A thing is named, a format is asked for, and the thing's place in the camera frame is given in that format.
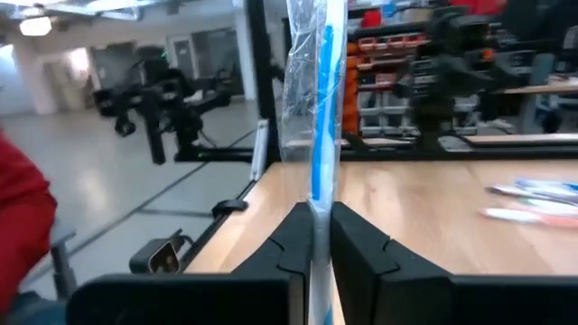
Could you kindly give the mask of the black frame clip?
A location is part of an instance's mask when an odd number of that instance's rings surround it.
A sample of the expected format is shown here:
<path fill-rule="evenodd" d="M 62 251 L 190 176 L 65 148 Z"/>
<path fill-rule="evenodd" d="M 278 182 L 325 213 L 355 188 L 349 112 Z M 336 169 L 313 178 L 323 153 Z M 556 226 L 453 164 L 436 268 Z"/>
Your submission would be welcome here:
<path fill-rule="evenodd" d="M 245 211 L 248 203 L 244 200 L 223 200 L 218 202 L 212 209 L 211 214 L 214 218 L 229 215 L 235 211 Z"/>

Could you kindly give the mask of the blue white toothbrush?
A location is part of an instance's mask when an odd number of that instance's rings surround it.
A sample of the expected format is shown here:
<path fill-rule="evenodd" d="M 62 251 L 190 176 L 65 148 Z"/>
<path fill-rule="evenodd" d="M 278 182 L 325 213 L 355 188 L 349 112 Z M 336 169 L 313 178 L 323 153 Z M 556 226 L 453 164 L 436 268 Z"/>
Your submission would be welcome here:
<path fill-rule="evenodd" d="M 578 194 L 578 182 L 518 179 L 514 183 L 522 188 L 557 189 Z"/>
<path fill-rule="evenodd" d="M 308 325 L 333 325 L 331 208 L 338 188 L 347 0 L 286 0 L 292 46 L 284 73 L 280 149 L 287 182 L 312 219 Z"/>

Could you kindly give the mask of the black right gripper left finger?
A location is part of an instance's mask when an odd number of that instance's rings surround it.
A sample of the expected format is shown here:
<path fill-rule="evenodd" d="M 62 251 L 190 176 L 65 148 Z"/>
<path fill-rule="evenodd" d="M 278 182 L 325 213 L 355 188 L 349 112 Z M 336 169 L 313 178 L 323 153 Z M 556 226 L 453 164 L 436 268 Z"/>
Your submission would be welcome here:
<path fill-rule="evenodd" d="M 310 207 L 294 205 L 228 274 L 109 274 L 67 303 L 67 325 L 306 325 L 312 260 Z"/>

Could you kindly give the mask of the orange white toothbrush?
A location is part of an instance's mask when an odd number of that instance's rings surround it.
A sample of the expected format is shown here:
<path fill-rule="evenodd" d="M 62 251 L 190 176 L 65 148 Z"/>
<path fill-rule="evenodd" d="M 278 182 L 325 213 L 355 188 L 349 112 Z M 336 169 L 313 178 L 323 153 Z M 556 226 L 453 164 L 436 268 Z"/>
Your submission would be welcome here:
<path fill-rule="evenodd" d="M 511 222 L 537 224 L 555 228 L 578 228 L 578 218 L 535 213 L 519 209 L 482 209 L 480 213 L 487 218 Z"/>

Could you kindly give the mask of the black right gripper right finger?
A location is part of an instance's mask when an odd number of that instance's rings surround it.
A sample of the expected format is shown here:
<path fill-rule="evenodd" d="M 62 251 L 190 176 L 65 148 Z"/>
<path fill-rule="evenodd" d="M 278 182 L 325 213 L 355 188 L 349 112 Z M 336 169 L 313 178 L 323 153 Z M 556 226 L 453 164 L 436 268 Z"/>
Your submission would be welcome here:
<path fill-rule="evenodd" d="M 331 259 L 347 325 L 578 325 L 578 276 L 453 274 L 341 202 Z"/>

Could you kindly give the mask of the person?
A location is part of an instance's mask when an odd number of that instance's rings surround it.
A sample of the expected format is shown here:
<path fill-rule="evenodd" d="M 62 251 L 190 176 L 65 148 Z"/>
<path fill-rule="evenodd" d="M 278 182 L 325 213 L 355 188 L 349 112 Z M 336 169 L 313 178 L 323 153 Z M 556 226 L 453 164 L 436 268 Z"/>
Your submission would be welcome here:
<path fill-rule="evenodd" d="M 49 251 L 57 207 L 49 187 L 0 131 L 0 323 L 21 281 Z"/>

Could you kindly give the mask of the distant black robot station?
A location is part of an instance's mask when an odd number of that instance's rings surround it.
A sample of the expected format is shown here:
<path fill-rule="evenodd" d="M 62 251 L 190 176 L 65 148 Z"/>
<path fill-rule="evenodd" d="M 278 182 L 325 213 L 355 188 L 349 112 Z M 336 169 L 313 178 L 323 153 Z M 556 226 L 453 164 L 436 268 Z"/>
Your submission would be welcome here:
<path fill-rule="evenodd" d="M 117 135 L 126 137 L 136 130 L 129 118 L 133 109 L 144 120 L 144 128 L 153 163 L 166 162 L 162 135 L 173 133 L 176 162 L 200 162 L 211 147 L 200 143 L 201 116 L 231 103 L 230 84 L 216 75 L 191 79 L 170 65 L 158 46 L 136 51 L 136 60 L 123 73 L 123 79 L 111 88 L 92 93 L 98 113 L 116 120 Z"/>

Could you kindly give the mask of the white frame bracket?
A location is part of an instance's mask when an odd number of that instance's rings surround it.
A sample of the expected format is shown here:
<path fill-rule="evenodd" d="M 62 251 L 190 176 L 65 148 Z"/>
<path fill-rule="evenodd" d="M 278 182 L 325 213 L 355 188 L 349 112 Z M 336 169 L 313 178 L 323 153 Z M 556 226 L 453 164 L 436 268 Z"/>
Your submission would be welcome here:
<path fill-rule="evenodd" d="M 256 139 L 252 155 L 252 163 L 250 169 L 251 181 L 258 181 L 266 166 L 267 144 L 269 136 L 269 123 L 267 119 L 260 119 L 256 128 Z"/>

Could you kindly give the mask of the stacked red storage bins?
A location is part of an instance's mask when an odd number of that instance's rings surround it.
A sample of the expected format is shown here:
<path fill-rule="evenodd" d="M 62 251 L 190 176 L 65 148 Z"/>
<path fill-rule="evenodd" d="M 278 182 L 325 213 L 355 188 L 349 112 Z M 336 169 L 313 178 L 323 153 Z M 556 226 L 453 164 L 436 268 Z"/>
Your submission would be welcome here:
<path fill-rule="evenodd" d="M 362 29 L 378 28 L 382 25 L 383 17 L 379 9 L 372 9 L 363 13 L 360 23 Z"/>

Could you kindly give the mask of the white ceiling lamp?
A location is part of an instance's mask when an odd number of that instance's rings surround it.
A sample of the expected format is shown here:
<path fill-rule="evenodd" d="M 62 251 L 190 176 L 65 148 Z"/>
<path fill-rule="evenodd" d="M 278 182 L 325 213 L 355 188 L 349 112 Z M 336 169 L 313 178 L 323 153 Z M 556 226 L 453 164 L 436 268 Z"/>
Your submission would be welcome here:
<path fill-rule="evenodd" d="M 52 30 L 51 19 L 47 16 L 22 20 L 19 30 L 24 36 L 41 37 Z"/>

